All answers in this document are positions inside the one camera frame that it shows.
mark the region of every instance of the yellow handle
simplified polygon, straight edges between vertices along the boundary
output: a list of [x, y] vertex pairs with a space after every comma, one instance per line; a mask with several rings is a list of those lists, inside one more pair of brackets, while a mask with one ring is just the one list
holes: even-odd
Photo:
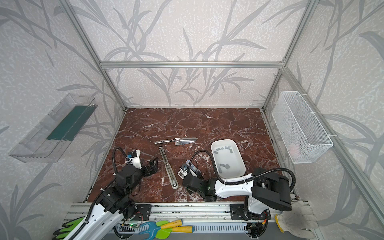
[[174, 221], [174, 222], [170, 222], [170, 223], [161, 225], [161, 229], [177, 227], [177, 226], [181, 226], [182, 224], [183, 224], [183, 223], [182, 223], [181, 219], [179, 219], [179, 220], [176, 220], [176, 221]]
[[193, 232], [193, 227], [174, 227], [172, 228], [172, 232]]

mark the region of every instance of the red marble surface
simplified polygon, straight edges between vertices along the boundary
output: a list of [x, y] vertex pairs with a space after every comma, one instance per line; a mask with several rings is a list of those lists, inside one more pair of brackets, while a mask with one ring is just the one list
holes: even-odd
[[[154, 142], [175, 137], [197, 137], [195, 143], [175, 146], [174, 143], [163, 147], [172, 169], [179, 182], [177, 190], [172, 189], [159, 146]], [[159, 169], [156, 174], [144, 177], [140, 192], [132, 197], [137, 202], [177, 202], [202, 201], [194, 193], [189, 195], [177, 175], [180, 166], [200, 149], [210, 151], [212, 142], [220, 139], [232, 139], [236, 142], [246, 166], [246, 174], [255, 167], [272, 169], [278, 167], [271, 140], [258, 108], [168, 108], [168, 109], [128, 109], [119, 132], [109, 151], [107, 159], [99, 173], [89, 196], [92, 202], [100, 191], [113, 178], [111, 152], [115, 146], [125, 152], [135, 149], [141, 151], [140, 160], [146, 165], [154, 157], [159, 157]], [[116, 154], [118, 170], [124, 165], [124, 158]], [[205, 180], [215, 177], [208, 155], [199, 154], [193, 164], [201, 170]], [[228, 197], [218, 201], [244, 201], [244, 196]]]

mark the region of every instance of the aluminum frame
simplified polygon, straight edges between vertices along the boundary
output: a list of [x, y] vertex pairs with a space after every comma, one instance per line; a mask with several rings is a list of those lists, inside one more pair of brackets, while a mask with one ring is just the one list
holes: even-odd
[[[113, 133], [113, 137], [112, 137], [111, 139], [114, 140], [114, 139], [116, 138], [116, 135], [117, 135], [118, 132], [119, 132], [120, 125], [121, 125], [122, 121], [124, 120], [125, 114], [127, 114], [126, 111], [124, 112], [124, 114], [122, 115], [121, 119], [119, 120], [119, 124], [118, 124], [119, 127], [117, 127], [117, 128], [115, 129], [115, 132]], [[107, 156], [108, 156], [109, 150], [112, 148], [113, 140], [110, 141], [110, 143], [108, 144], [108, 147], [105, 149], [105, 151], [104, 151], [104, 153], [103, 153], [103, 159], [102, 159], [102, 161], [101, 161], [101, 162], [103, 162], [103, 163], [105, 162], [105, 160], [106, 160], [106, 158], [107, 158]], [[99, 166], [97, 167], [97, 169], [96, 169], [96, 171], [95, 171], [96, 173], [95, 173], [95, 175], [93, 176], [92, 181], [90, 181], [90, 184], [89, 184], [88, 187], [87, 187], [87, 190], [88, 190], [88, 191], [84, 194], [84, 197], [83, 197], [84, 202], [86, 202], [86, 201], [88, 200], [88, 197], [89, 197], [89, 195], [91, 194], [91, 190], [92, 190], [94, 184], [96, 183], [97, 177], [99, 176], [99, 173], [100, 173], [102, 167], [103, 167], [103, 164], [99, 164]]]
[[[319, 3], [319, 0], [309, 0], [308, 1], [307, 6], [305, 8], [305, 11], [303, 13], [303, 16], [299, 22], [299, 25], [295, 31], [295, 34], [293, 35], [292, 41], [288, 47], [287, 53], [285, 54], [285, 56], [282, 60], [282, 62], [283, 62], [282, 67], [285, 67], [287, 65], [288, 61], [290, 60], [290, 58], [292, 57], [292, 54], [293, 54], [297, 44], [299, 43], [300, 39], [302, 38], [304, 30], [307, 27], [312, 15], [314, 14], [314, 11], [315, 11], [318, 3]], [[263, 109], [266, 108], [269, 101], [271, 100], [272, 93], [275, 91], [275, 89], [279, 85], [281, 75], [282, 75], [281, 68], [279, 68], [279, 72], [276, 75], [276, 78], [275, 78], [275, 80], [272, 84], [272, 87], [271, 87], [271, 89], [267, 95], [267, 98], [264, 102]]]
[[[308, 103], [309, 107], [317, 115], [317, 118], [321, 125], [324, 127], [325, 131], [330, 135], [337, 135], [333, 128], [329, 125], [324, 116], [320, 113], [319, 109], [316, 107], [312, 99], [306, 95], [307, 93], [303, 87], [299, 84], [296, 77], [288, 69], [283, 67], [281, 69], [283, 76], [287, 79], [288, 83], [291, 85], [294, 91], [298, 91], [302, 94], [304, 100]], [[339, 159], [341, 165], [344, 167], [345, 171], [348, 173], [349, 177], [359, 189], [361, 196], [367, 202], [368, 206], [372, 210], [373, 214], [377, 217], [378, 221], [384, 227], [384, 200], [372, 185], [371, 181], [364, 174], [362, 169], [356, 163], [355, 159], [349, 153], [348, 149], [345, 147], [341, 139], [337, 136], [332, 136], [333, 139], [333, 152]]]
[[[291, 200], [295, 201], [295, 195], [291, 194]], [[151, 204], [149, 221], [160, 221], [166, 219], [170, 222], [183, 219], [189, 223], [234, 223], [244, 220], [231, 220], [230, 204], [243, 204], [244, 202], [137, 202], [136, 204]], [[73, 203], [63, 222], [87, 215], [91, 203]], [[275, 215], [281, 214], [270, 208], [271, 220], [275, 221]], [[130, 220], [126, 223], [140, 223], [141, 221]]]
[[[260, 112], [262, 114], [262, 117], [263, 117], [263, 120], [264, 120], [264, 124], [265, 124], [265, 127], [266, 127], [266, 131], [269, 135], [269, 138], [271, 139], [271, 142], [272, 142], [272, 147], [273, 149], [275, 150], [275, 154], [276, 154], [276, 158], [277, 158], [277, 162], [279, 163], [280, 167], [285, 167], [285, 168], [289, 168], [287, 166], [287, 164], [285, 163], [284, 161], [284, 155], [282, 154], [282, 151], [279, 147], [279, 145], [277, 144], [277, 140], [276, 140], [276, 137], [275, 135], [273, 134], [273, 129], [271, 127], [271, 124], [268, 120], [268, 118], [266, 117], [265, 115], [265, 112], [263, 111], [262, 108], [260, 108]], [[282, 174], [288, 178], [290, 178], [290, 175], [287, 173], [287, 172], [282, 172]], [[293, 192], [300, 196], [300, 193], [299, 191], [297, 190], [297, 187], [293, 187]]]
[[106, 61], [102, 68], [281, 68], [283, 62], [139, 62]]
[[99, 70], [100, 75], [104, 78], [104, 81], [107, 83], [108, 87], [111, 89], [113, 95], [115, 96], [116, 100], [119, 102], [121, 107], [123, 109], [126, 109], [126, 106], [118, 93], [115, 85], [109, 78], [108, 74], [105, 72], [105, 70], [100, 66], [100, 59], [92, 46], [91, 41], [88, 38], [88, 35], [85, 33], [85, 30], [83, 29], [79, 19], [77, 18], [76, 13], [74, 12], [74, 9], [72, 8], [71, 4], [68, 0], [58, 0], [61, 9], [67, 15], [69, 21], [71, 22], [73, 28], [75, 29], [76, 33], [79, 35], [80, 40], [83, 42], [85, 48], [87, 49], [89, 55], [91, 56], [91, 59], [93, 60], [94, 64], [96, 65], [96, 68]]

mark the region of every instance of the metal trowel blade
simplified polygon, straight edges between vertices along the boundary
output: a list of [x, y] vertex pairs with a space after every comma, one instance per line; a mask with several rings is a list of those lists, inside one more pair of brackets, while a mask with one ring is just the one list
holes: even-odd
[[197, 137], [182, 137], [182, 138], [175, 138], [175, 145], [185, 145], [189, 143], [193, 143], [196, 141]]

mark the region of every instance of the white plastic tray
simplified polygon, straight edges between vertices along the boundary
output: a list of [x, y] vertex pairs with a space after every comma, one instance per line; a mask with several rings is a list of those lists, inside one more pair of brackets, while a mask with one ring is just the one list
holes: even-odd
[[217, 172], [221, 178], [241, 177], [245, 174], [245, 165], [235, 141], [224, 139], [211, 145]]

